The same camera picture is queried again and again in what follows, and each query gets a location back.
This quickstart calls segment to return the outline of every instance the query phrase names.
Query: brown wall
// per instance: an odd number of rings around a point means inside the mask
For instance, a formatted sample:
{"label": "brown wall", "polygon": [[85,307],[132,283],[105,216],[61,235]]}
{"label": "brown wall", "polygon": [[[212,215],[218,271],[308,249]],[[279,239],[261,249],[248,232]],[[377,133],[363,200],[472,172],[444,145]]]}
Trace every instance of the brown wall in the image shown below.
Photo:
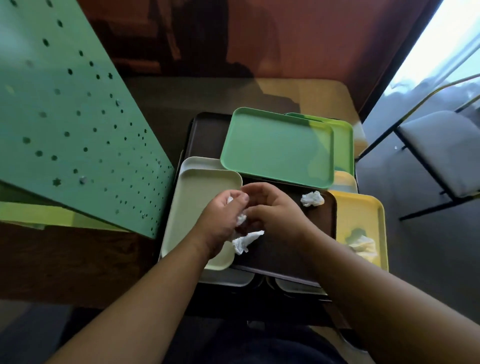
{"label": "brown wall", "polygon": [[360,109],[429,0],[79,0],[119,67],[325,78]]}

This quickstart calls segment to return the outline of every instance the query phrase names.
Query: metal chair frame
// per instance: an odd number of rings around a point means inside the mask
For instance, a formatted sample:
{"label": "metal chair frame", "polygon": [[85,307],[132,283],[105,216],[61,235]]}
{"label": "metal chair frame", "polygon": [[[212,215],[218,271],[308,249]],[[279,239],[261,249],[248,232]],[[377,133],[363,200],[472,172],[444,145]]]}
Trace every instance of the metal chair frame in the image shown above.
{"label": "metal chair frame", "polygon": [[[445,184],[445,182],[440,178],[440,176],[433,170],[433,168],[428,164],[428,162],[418,153],[418,151],[415,149],[415,147],[402,135],[402,133],[398,130],[398,127],[400,126],[401,123],[403,123],[406,119],[408,119],[415,111],[418,110],[420,106],[422,106],[428,99],[430,99],[433,95],[436,93],[442,91],[443,89],[454,86],[457,84],[460,84],[462,82],[466,82],[469,80],[472,80],[474,78],[480,77],[480,73],[475,74],[473,76],[469,76],[466,78],[462,78],[461,80],[457,80],[455,82],[449,83],[447,85],[441,86],[437,88],[436,90],[432,91],[430,94],[427,95],[422,101],[420,101],[412,110],[410,110],[408,113],[405,114],[400,120],[398,120],[395,124],[390,126],[381,136],[379,136],[367,149],[365,149],[362,154],[355,160],[355,162],[358,162],[360,159],[362,159],[364,156],[366,156],[368,153],[370,153],[377,145],[379,145],[386,137],[388,137],[391,133],[395,133],[398,138],[402,141],[404,146],[402,147],[402,150],[405,148],[408,148],[409,151],[413,154],[413,156],[418,160],[418,162],[426,169],[426,171],[432,176],[432,178],[439,184],[439,186],[443,189],[440,194],[447,194],[448,197],[450,197],[451,201],[440,204],[437,206],[433,206],[430,208],[426,208],[421,211],[414,212],[409,215],[402,216],[400,218],[400,221],[407,220],[410,218],[416,218],[419,216],[427,215],[432,212],[436,211],[441,211],[445,210],[446,208],[458,206],[461,204],[464,204],[465,202],[472,201],[473,199],[480,197],[480,194],[477,194],[475,196],[465,196],[465,197],[457,197],[454,192]],[[456,113],[460,113],[463,110],[465,110],[468,106],[472,105],[474,102],[480,100],[480,95],[474,97],[470,101],[466,102],[459,108],[455,110]]]}

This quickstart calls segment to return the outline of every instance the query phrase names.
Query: hand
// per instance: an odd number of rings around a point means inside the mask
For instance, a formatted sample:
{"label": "hand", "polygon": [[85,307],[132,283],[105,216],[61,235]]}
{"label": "hand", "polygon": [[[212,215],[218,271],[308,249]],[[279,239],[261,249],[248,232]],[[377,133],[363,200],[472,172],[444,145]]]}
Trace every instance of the hand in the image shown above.
{"label": "hand", "polygon": [[264,229],[279,240],[292,243],[300,239],[306,229],[315,227],[286,193],[269,183],[249,183],[242,191],[250,197],[244,214],[255,230]]}
{"label": "hand", "polygon": [[[233,200],[227,204],[230,196]],[[203,210],[191,233],[200,237],[200,242],[206,248],[210,259],[222,250],[223,243],[232,235],[237,225],[237,216],[248,201],[246,193],[226,190],[215,196]]]}

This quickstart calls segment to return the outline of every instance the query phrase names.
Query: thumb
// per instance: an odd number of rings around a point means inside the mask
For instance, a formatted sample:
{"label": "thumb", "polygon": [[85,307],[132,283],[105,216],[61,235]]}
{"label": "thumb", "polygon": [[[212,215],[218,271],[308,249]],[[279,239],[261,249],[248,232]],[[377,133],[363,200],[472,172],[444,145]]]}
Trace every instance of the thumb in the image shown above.
{"label": "thumb", "polygon": [[271,206],[267,205],[257,205],[249,207],[243,213],[247,215],[248,220],[265,221],[271,208]]}
{"label": "thumb", "polygon": [[240,196],[234,198],[229,204],[227,204],[227,206],[225,206],[227,213],[231,213],[234,216],[240,215],[246,207],[249,199],[248,195],[245,192],[242,192]]}

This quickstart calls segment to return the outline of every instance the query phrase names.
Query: chair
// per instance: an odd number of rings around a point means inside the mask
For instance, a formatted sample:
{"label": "chair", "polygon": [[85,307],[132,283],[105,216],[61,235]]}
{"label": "chair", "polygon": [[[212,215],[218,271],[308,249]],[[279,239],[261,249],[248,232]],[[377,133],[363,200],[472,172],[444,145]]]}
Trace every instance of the chair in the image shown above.
{"label": "chair", "polygon": [[408,148],[443,189],[440,194],[447,194],[451,199],[450,202],[402,216],[400,221],[441,211],[480,197],[480,129],[470,119],[460,115],[461,111],[479,100],[480,95],[455,111],[438,111],[403,123],[437,92],[477,77],[480,77],[480,73],[444,85],[430,93],[356,159],[358,162],[394,132],[404,143],[402,150]]}

